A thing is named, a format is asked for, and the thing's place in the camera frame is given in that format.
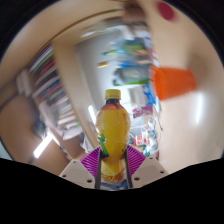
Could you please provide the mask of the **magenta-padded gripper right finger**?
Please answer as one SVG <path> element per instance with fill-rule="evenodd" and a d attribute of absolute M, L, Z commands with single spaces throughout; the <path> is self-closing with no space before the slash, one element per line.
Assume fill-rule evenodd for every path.
<path fill-rule="evenodd" d="M 146 157 L 128 145 L 125 152 L 127 182 L 129 188 L 141 188 L 168 175 L 154 157 Z"/>

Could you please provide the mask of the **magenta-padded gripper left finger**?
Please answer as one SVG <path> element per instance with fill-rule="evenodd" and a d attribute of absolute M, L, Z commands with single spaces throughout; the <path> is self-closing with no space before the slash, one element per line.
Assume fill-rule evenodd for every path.
<path fill-rule="evenodd" d="M 84 188 L 99 189 L 100 165 L 100 148 L 97 147 L 80 160 L 71 160 L 60 177 Z"/>

